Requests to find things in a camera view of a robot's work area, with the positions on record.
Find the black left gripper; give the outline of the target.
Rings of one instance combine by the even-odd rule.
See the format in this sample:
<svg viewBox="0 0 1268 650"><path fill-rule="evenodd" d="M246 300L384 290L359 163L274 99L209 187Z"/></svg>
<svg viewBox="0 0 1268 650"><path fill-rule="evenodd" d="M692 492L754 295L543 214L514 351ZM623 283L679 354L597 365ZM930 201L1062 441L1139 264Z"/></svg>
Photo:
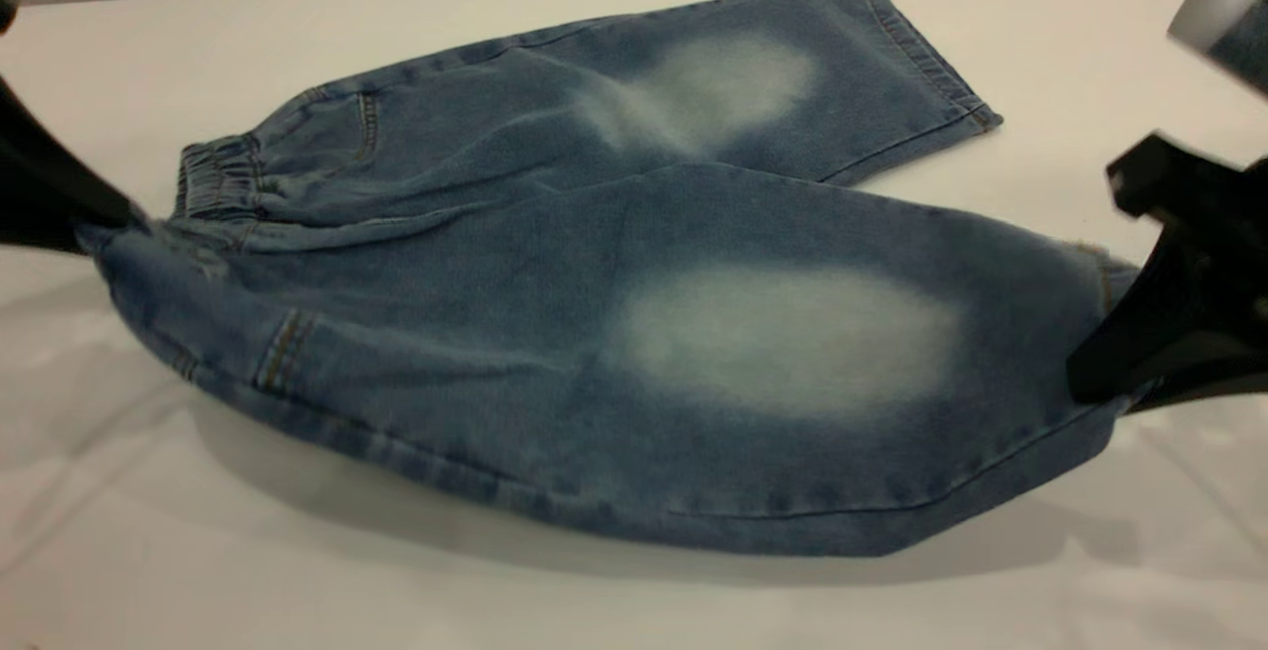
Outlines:
<svg viewBox="0 0 1268 650"><path fill-rule="evenodd" d="M0 0L0 35L22 0ZM87 256L76 224L122 227L131 198L74 157L1 81L1 245Z"/></svg>

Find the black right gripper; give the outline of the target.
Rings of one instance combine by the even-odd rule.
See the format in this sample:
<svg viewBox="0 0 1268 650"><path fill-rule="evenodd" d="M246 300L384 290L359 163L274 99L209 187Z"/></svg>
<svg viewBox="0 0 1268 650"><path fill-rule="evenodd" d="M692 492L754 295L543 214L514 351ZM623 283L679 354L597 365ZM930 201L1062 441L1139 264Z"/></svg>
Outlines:
<svg viewBox="0 0 1268 650"><path fill-rule="evenodd" d="M1066 361L1073 400L1127 414L1267 392L1265 160L1236 169L1149 134L1107 166L1118 212L1164 226L1136 280Z"/></svg>

